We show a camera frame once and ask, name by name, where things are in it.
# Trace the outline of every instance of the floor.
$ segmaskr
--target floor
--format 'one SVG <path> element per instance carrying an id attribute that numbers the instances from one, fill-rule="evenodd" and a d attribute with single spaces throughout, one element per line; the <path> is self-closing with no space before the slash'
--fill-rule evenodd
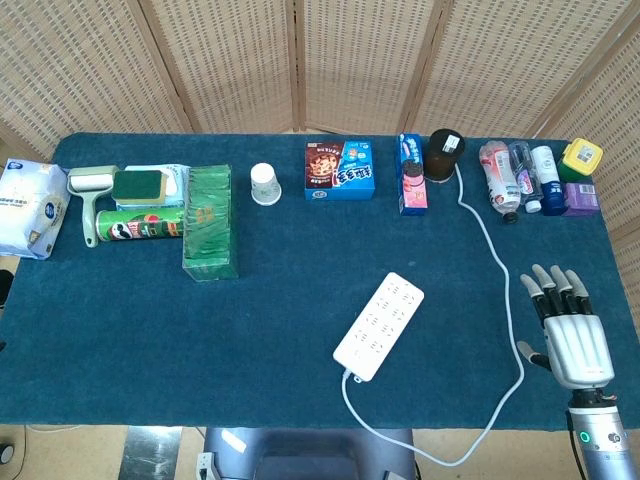
<path id="1" fill-rule="evenodd" d="M 0 143 L 0 165 L 9 156 Z M 15 271 L 18 259 L 0 257 L 0 269 Z M 39 426 L 40 429 L 58 429 Z M 26 457 L 19 480 L 116 480 L 120 471 L 126 426 L 86 426 L 54 433 L 0 425 L 0 444 L 13 443 L 14 459 L 0 465 L 0 480 L 14 480 Z M 478 430 L 416 430 L 415 443 L 447 459 L 459 457 L 479 434 Z M 640 460 L 640 430 L 631 432 L 636 462 Z M 194 428 L 182 430 L 176 480 L 192 480 L 196 457 L 203 440 Z M 447 469 L 418 459 L 427 479 L 518 480 L 579 478 L 566 432 L 495 431 L 462 466 Z"/>

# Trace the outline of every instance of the paper cup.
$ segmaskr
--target paper cup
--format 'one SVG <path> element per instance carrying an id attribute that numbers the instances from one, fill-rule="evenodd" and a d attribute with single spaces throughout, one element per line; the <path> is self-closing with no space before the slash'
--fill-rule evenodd
<path id="1" fill-rule="evenodd" d="M 264 207 L 273 205 L 282 195 L 276 172 L 268 163 L 258 163 L 251 168 L 251 197 Z"/>

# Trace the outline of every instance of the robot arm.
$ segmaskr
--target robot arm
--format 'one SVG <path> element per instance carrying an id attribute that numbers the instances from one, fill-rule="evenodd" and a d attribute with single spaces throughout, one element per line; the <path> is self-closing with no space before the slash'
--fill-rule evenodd
<path id="1" fill-rule="evenodd" d="M 616 397 L 602 391 L 614 377 L 613 365 L 587 289 L 575 272 L 563 273 L 557 265 L 551 267 L 551 276 L 540 265 L 534 265 L 533 271 L 540 286 L 528 275 L 520 279 L 540 319 L 548 356 L 535 352 L 526 342 L 518 342 L 518 349 L 530 363 L 550 370 L 560 385 L 572 391 L 569 412 L 588 477 L 637 480 Z"/>

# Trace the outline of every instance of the pringles can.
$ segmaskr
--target pringles can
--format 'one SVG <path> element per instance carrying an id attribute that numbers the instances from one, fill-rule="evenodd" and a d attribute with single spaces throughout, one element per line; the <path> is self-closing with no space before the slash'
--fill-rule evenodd
<path id="1" fill-rule="evenodd" d="M 96 231 L 103 242 L 139 238 L 181 237 L 183 208 L 152 208 L 114 212 L 103 210 L 96 215 Z"/>

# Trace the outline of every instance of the clear water bottle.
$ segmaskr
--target clear water bottle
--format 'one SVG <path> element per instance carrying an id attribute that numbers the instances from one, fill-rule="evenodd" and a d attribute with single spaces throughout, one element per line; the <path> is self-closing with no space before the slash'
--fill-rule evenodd
<path id="1" fill-rule="evenodd" d="M 520 203 L 524 204 L 527 213 L 542 210 L 542 187 L 536 172 L 531 150 L 527 142 L 517 141 L 509 144 L 511 168 L 520 186 Z"/>
<path id="2" fill-rule="evenodd" d="M 511 170 L 507 145 L 495 140 L 483 145 L 480 148 L 480 164 L 487 176 L 491 206 L 502 214 L 505 223 L 517 222 L 520 187 Z"/>

